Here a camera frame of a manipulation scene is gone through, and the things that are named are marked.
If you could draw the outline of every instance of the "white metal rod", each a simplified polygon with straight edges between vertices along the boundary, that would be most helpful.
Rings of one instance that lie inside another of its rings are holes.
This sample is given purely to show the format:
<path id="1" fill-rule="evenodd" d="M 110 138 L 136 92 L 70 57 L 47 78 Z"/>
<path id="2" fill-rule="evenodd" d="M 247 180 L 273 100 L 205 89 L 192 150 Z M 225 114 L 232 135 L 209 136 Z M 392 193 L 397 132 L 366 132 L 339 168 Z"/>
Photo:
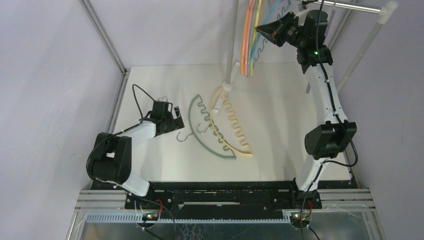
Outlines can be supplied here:
<path id="1" fill-rule="evenodd" d="M 361 0 L 353 0 L 352 3 L 359 4 L 361 3 Z M 351 21 L 352 17 L 354 15 L 354 11 L 350 9 L 344 10 L 344 13 L 341 17 L 341 21 L 338 24 L 334 35 L 331 37 L 331 39 L 328 41 L 328 48 L 332 51 L 334 47 L 339 43 L 339 40 L 343 33 L 345 32 L 346 27 L 348 26 L 349 22 Z"/>
<path id="2" fill-rule="evenodd" d="M 356 54 L 355 58 L 353 59 L 352 63 L 350 64 L 349 68 L 347 69 L 346 73 L 342 77 L 340 83 L 337 86 L 337 92 L 339 93 L 340 90 L 343 88 L 343 86 L 346 84 L 348 79 L 351 77 L 353 71 L 361 61 L 362 57 L 364 56 L 365 52 L 367 51 L 368 47 L 373 42 L 374 38 L 379 33 L 382 26 L 389 20 L 390 16 L 393 14 L 393 12 L 398 8 L 398 3 L 396 1 L 389 1 L 386 3 L 384 7 L 381 8 L 381 12 L 379 14 L 379 18 L 377 20 L 377 23 L 375 24 L 374 28 L 369 33 L 368 37 L 366 38 L 365 42 L 363 42 L 359 52 Z"/>
<path id="3" fill-rule="evenodd" d="M 237 21 L 238 9 L 239 9 L 239 0 L 235 0 L 234 11 L 232 12 L 231 33 L 230 33 L 231 37 L 228 43 L 228 59 L 226 62 L 225 83 L 227 85 L 231 84 L 231 71 L 233 69 L 234 41 L 236 37 L 236 21 Z"/>
<path id="4" fill-rule="evenodd" d="M 382 28 L 383 24 L 376 23 L 374 28 L 369 33 L 368 37 L 366 38 L 365 42 L 363 42 L 362 47 L 356 54 L 355 58 L 353 59 L 352 63 L 350 64 L 349 68 L 346 70 L 346 73 L 341 78 L 340 83 L 337 85 L 337 92 L 339 93 L 340 90 L 343 88 L 343 86 L 346 84 L 346 82 L 351 77 L 352 73 L 354 72 L 355 68 L 358 66 L 359 62 L 361 61 L 362 57 L 364 56 L 365 52 L 367 51 L 368 47 L 373 42 L 374 38 L 379 33 L 380 29 Z"/>
<path id="5" fill-rule="evenodd" d="M 322 1 L 323 0 L 318 0 L 312 3 L 321 4 Z M 382 11 L 382 8 L 378 6 L 368 6 L 368 5 L 363 5 L 363 4 L 353 3 L 353 2 L 345 2 L 345 1 L 324 0 L 324 5 L 335 6 L 336 8 L 342 8 L 342 9 L 368 12 L 373 14 L 379 14 Z"/>

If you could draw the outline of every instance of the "horizontal metal bar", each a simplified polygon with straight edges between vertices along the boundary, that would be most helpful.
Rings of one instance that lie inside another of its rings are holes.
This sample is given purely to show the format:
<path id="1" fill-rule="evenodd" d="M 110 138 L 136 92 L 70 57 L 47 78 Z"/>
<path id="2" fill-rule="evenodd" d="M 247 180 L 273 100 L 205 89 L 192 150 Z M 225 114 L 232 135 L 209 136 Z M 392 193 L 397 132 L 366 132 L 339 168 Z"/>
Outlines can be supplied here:
<path id="1" fill-rule="evenodd" d="M 321 4 L 322 0 L 314 1 L 314 4 Z M 382 11 L 381 7 L 378 6 L 368 6 L 359 3 L 345 2 L 345 1 L 334 1 L 334 0 L 324 0 L 324 5 L 335 6 L 336 8 L 350 9 L 355 11 L 362 11 L 367 13 L 379 14 Z"/>
<path id="2" fill-rule="evenodd" d="M 364 208 L 375 208 L 373 201 L 323 201 L 322 208 L 337 206 L 337 207 L 364 207 Z"/>
<path id="3" fill-rule="evenodd" d="M 125 201 L 77 201 L 75 207 L 118 209 L 125 207 Z"/>
<path id="4" fill-rule="evenodd" d="M 79 194 L 121 194 L 125 195 L 123 190 L 81 190 Z"/>
<path id="5" fill-rule="evenodd" d="M 320 194 L 321 201 L 325 200 L 359 200 L 359 199 L 369 199 L 372 200 L 370 193 L 327 193 Z"/>
<path id="6" fill-rule="evenodd" d="M 78 201 L 125 201 L 126 196 L 123 194 L 80 194 Z"/>
<path id="7" fill-rule="evenodd" d="M 369 193 L 370 190 L 367 188 L 364 189 L 318 189 L 319 194 L 327 193 Z"/>

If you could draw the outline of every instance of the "red wire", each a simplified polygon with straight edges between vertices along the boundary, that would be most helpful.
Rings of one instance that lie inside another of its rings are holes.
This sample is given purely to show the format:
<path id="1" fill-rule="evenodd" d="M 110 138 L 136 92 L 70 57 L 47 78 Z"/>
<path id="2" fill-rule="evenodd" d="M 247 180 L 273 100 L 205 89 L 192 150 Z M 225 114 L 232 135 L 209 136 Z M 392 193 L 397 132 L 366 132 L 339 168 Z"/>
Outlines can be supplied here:
<path id="1" fill-rule="evenodd" d="M 155 201 L 155 202 L 159 202 L 159 203 L 160 203 L 160 205 L 164 205 L 160 199 L 156 199 L 156 201 Z M 158 216 L 160 216 L 160 215 L 161 215 L 161 213 L 162 213 L 162 209 L 164 209 L 164 207 L 160 206 L 160 208 L 159 208 L 159 212 L 157 213 L 157 215 L 158 215 Z"/>

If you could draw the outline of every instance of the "aluminum frame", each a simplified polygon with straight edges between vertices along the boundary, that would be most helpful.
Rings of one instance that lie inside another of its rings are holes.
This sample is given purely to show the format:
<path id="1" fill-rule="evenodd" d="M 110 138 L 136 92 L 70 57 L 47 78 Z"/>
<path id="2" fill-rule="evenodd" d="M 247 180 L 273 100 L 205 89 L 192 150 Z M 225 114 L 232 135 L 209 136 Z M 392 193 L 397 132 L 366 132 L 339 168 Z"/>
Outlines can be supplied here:
<path id="1" fill-rule="evenodd" d="M 124 91 L 129 76 L 129 69 L 126 69 L 117 50 L 115 49 L 110 37 L 107 34 L 107 31 L 103 27 L 98 15 L 96 14 L 93 5 L 90 0 L 79 0 L 82 7 L 84 8 L 87 16 L 92 22 L 95 30 L 97 31 L 100 39 L 102 40 L 105 48 L 109 52 L 111 58 L 119 68 L 122 73 L 122 78 L 120 79 L 120 85 L 115 97 L 114 105 L 111 110 L 110 118 L 107 123 L 106 131 L 111 132 L 116 124 L 116 118 L 121 107 Z M 348 3 L 348 2 L 337 2 L 324 0 L 324 5 L 336 6 L 340 8 L 345 8 L 349 10 L 359 10 L 364 12 L 370 12 L 379 14 L 382 10 L 381 7 L 371 7 L 365 6 L 357 3 Z M 347 23 L 339 26 L 335 37 L 335 43 L 333 39 L 331 42 L 337 44 L 338 38 L 343 33 L 344 28 L 347 26 Z M 350 159 L 350 154 L 345 152 L 347 160 Z M 352 178 L 354 178 L 354 170 L 351 169 Z M 371 196 L 371 193 L 368 189 L 319 189 L 318 192 L 321 195 L 322 200 L 322 209 L 314 209 L 314 212 L 321 213 L 331 213 L 331 212 L 361 212 L 365 223 L 367 224 L 367 232 L 370 239 L 386 239 L 384 236 L 381 223 L 378 219 L 376 208 Z M 124 223 L 128 219 L 132 220 L 132 216 L 136 217 L 138 220 L 137 214 L 133 210 L 125 209 L 125 200 L 126 193 L 122 190 L 82 190 L 78 197 L 75 210 L 68 228 L 66 239 L 68 240 L 78 240 L 81 238 L 84 225 L 86 222 L 108 222 L 108 223 Z M 156 212 L 157 210 L 145 209 L 145 212 Z M 282 218 L 274 219 L 273 221 L 267 221 L 268 223 L 273 223 L 275 221 L 279 223 L 287 223 L 287 217 L 289 214 L 299 212 L 298 209 L 285 209 L 282 210 Z M 161 222 L 168 223 L 170 219 L 162 219 Z M 177 223 L 188 223 L 187 220 L 178 220 Z M 234 221 L 207 221 L 199 220 L 199 223 L 225 223 Z"/>
<path id="2" fill-rule="evenodd" d="M 376 208 L 369 189 L 319 189 L 322 209 L 314 213 L 361 213 L 370 240 L 385 240 L 377 217 Z M 79 240 L 85 223 L 142 223 L 142 214 L 125 209 L 127 194 L 123 190 L 81 190 L 69 225 L 67 240 Z M 146 213 L 157 210 L 144 209 Z M 299 209 L 281 210 L 278 219 L 222 220 L 222 219 L 175 219 L 177 224 L 289 224 L 290 216 Z M 172 219 L 161 219 L 158 223 L 170 224 Z"/>

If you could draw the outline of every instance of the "camera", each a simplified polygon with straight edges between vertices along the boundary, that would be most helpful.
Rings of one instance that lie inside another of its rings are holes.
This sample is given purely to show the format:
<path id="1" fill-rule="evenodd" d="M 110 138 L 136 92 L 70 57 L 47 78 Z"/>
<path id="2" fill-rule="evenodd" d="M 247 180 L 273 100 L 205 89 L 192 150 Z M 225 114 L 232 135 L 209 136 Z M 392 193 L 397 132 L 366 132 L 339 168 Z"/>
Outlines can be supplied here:
<path id="1" fill-rule="evenodd" d="M 316 49 L 318 40 L 318 47 L 321 48 L 326 38 L 328 15 L 325 12 L 321 12 L 320 16 L 319 14 L 319 10 L 309 11 L 304 24 L 299 25 L 299 18 L 293 12 L 289 12 L 277 21 L 257 26 L 256 31 L 278 47 L 287 42 L 300 50 L 305 48 Z"/>

